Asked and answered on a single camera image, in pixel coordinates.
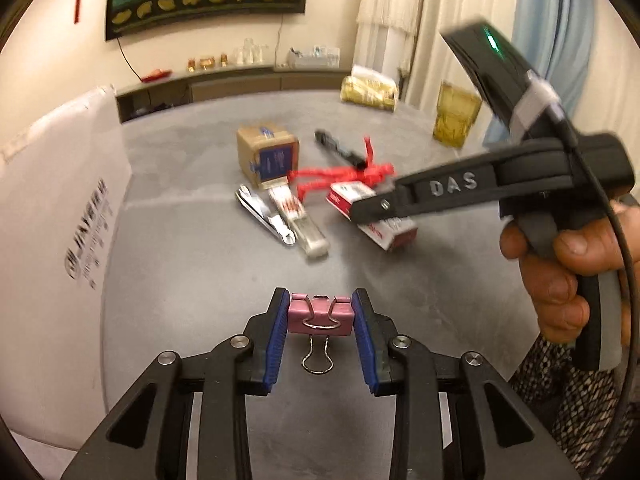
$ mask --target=red and white box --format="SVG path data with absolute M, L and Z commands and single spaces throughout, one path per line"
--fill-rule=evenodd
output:
M 361 182 L 337 182 L 331 184 L 327 201 L 349 218 L 351 204 L 376 192 Z M 389 218 L 373 224 L 358 225 L 359 229 L 385 251 L 403 246 L 415 239 L 418 226 L 410 218 Z

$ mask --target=yellow cup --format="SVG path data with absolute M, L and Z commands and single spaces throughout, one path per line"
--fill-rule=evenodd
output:
M 462 148 L 478 118 L 482 99 L 450 83 L 440 85 L 433 137 L 447 146 Z

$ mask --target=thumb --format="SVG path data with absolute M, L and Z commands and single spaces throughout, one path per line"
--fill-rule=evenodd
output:
M 640 259 L 640 208 L 630 207 L 618 214 L 633 261 Z M 554 240 L 560 263 L 582 276 L 594 276 L 624 266 L 618 240 L 607 218 L 577 231 L 563 231 Z

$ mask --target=silver nail clipper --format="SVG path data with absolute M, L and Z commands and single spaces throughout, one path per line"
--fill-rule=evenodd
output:
M 287 227 L 280 215 L 273 213 L 259 196 L 251 194 L 247 186 L 239 187 L 236 198 L 278 240 L 288 246 L 296 243 L 296 235 Z

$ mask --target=blue label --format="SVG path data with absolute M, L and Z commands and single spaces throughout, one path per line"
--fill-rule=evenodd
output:
M 292 170 L 292 164 L 292 146 L 276 146 L 260 150 L 260 166 L 258 167 L 260 181 L 287 176 L 287 173 Z

